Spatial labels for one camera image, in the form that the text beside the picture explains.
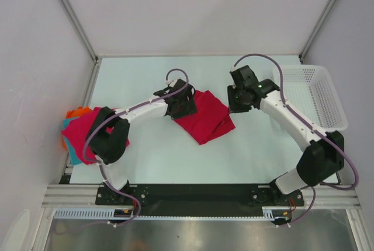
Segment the white perforated plastic basket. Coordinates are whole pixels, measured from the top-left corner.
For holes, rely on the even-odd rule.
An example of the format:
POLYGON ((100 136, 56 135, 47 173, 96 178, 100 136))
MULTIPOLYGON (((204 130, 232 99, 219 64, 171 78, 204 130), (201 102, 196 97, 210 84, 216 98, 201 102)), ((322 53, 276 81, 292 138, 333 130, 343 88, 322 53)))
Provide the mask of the white perforated plastic basket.
POLYGON ((317 65, 284 65, 272 70, 279 85, 283 79, 285 98, 312 122, 327 131, 344 131, 347 117, 328 70, 317 65))

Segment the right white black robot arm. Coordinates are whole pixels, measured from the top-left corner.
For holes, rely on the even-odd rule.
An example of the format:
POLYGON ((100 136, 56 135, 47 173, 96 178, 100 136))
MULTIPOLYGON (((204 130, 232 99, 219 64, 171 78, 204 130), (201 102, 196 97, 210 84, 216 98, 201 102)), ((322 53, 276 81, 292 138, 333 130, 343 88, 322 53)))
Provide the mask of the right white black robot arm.
POLYGON ((294 191, 314 187, 344 167, 344 137, 339 131, 326 131, 298 113, 275 82, 259 81, 249 66, 232 68, 230 75, 233 84, 227 88, 229 111, 244 113, 255 108, 264 112, 302 151, 296 167, 271 182, 269 197, 274 204, 283 205, 294 191))

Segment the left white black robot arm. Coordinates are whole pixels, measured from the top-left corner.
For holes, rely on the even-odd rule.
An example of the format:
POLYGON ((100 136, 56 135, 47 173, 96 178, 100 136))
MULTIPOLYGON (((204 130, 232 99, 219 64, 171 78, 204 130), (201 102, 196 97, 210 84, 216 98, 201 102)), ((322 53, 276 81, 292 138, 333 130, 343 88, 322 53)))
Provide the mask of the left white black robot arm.
POLYGON ((121 170, 130 129, 145 121, 169 116, 172 120, 197 113, 196 89, 182 79, 167 82, 145 102, 128 109, 103 107, 86 136, 84 158, 99 166, 103 181, 110 186, 109 198, 116 204, 128 200, 128 177, 121 170))

